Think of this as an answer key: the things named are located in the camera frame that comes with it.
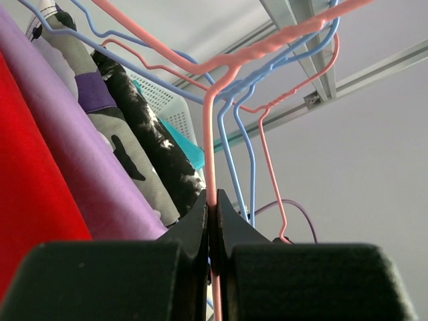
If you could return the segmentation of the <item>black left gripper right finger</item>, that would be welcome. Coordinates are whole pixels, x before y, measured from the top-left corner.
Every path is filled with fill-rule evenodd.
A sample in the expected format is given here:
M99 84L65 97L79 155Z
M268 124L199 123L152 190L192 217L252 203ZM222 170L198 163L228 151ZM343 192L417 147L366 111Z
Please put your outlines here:
M367 243L272 242L217 193L224 320L416 320L394 262Z

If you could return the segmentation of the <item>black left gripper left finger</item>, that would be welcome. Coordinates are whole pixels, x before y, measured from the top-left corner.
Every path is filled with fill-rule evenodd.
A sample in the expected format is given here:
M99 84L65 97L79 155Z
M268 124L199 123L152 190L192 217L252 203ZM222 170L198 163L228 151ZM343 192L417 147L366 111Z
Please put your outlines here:
M204 320L208 210L190 212L155 241L50 242L19 266L2 320Z

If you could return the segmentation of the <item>teal trousers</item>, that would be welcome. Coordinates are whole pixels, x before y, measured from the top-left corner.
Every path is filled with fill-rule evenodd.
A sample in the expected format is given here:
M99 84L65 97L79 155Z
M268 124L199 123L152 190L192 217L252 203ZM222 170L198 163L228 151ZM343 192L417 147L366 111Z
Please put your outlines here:
M181 134L172 124L169 124L166 120L161 119L160 122L168 130L176 144L187 156L195 170L201 170L205 166L205 156L203 150L191 142L183 134Z

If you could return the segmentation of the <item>red trousers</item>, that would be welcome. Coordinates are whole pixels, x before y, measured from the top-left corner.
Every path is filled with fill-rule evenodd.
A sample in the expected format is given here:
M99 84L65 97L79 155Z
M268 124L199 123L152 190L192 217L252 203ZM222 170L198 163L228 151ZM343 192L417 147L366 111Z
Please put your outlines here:
M21 91L1 61L1 294L47 241L92 237Z

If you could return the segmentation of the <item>white plastic mesh basket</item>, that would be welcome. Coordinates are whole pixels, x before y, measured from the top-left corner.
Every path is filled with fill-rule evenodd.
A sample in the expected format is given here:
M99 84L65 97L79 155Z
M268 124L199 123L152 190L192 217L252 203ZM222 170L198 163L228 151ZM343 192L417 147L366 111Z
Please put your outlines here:
M166 120L193 144L198 145L186 100L134 72L127 74L142 92L157 117Z

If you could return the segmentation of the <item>light blue wire hanger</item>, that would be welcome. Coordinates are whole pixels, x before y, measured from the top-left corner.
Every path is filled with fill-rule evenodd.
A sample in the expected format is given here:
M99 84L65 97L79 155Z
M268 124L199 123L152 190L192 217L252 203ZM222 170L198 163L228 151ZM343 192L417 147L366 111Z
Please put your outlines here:
M208 305L208 307L210 307L210 309L214 310L212 299L207 298L207 305Z

